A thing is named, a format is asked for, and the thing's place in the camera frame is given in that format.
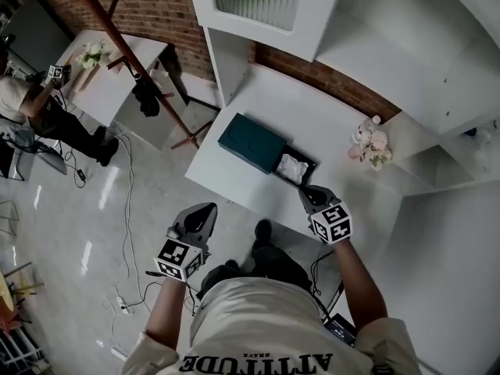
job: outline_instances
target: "flower bouquet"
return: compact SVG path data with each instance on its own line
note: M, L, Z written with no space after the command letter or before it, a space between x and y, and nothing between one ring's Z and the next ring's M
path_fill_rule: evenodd
M89 70L99 64L111 54L108 45L104 41L90 42L84 46L85 50L77 57L77 63Z
M348 155L351 159L359 158L360 162L367 159L372 168L378 171L385 163L392 159L392 152L388 147L388 136L378 130L372 120L367 120L359 126L352 136L353 146Z

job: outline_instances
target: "white table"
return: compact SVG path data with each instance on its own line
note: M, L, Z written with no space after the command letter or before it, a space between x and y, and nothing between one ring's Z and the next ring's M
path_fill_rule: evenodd
M145 69L149 69L153 65L167 46L166 43L142 37L123 35L123 39L128 43ZM80 51L83 51L82 46L90 41L101 40L108 42L109 45L116 49L106 32L82 30L64 54L61 55L57 64L63 65L71 54L76 52L72 59L72 65L76 66L75 58L80 54ZM74 95L70 94L70 101L99 123L108 127L131 93L134 85L134 78L125 67L119 73L100 69L83 91L79 91ZM62 91L66 96L68 92L66 87Z
M319 165L310 184L329 188L346 201L353 218L352 242L359 254L373 260L384 252L402 196L347 157L349 137L366 118L362 113L282 73L251 66L186 172L200 185L309 237L313 234L297 189L218 145L236 113L257 119L315 159Z

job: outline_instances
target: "red brick wall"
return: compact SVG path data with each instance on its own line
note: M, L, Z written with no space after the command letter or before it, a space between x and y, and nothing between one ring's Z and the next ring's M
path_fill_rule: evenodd
M107 10L112 0L99 1ZM47 2L75 34L82 29L101 29L81 0ZM192 0L120 0L113 22L121 33L174 44L183 71L215 80Z
M299 79L367 116L389 120L401 110L371 89L321 62L308 62L260 43L255 44L255 62Z

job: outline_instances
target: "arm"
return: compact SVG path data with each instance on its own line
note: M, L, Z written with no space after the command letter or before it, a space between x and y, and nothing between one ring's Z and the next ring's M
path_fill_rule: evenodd
M54 90L54 87L55 83L51 80L36 96L33 96L34 93L32 91L28 91L23 100L23 104L21 104L19 108L19 111L28 118L36 117L44 105L47 104L48 98L50 97L52 90Z
M335 245L335 255L340 263L345 296L356 328L361 330L374 320L387 318L384 298L350 240L339 241Z
M145 333L151 339L173 350L179 339L185 292L184 282L166 278L146 325Z

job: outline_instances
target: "person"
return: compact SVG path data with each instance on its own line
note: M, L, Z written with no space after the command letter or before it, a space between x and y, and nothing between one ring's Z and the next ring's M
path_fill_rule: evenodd
M182 358L176 346L185 283L164 280L122 375L420 373L405 324L388 318L379 289L348 239L334 249L358 330L355 348L324 327L307 273L270 243L268 220L259 222L255 237L249 275L230 260L203 280L191 347Z
M63 141L71 148L107 166L118 150L113 138L105 143L105 128L91 135L75 115L70 114L51 96L66 78L51 79L47 86L31 84L20 78L3 75L7 69L8 53L0 41L0 119L19 125L26 122L38 136Z

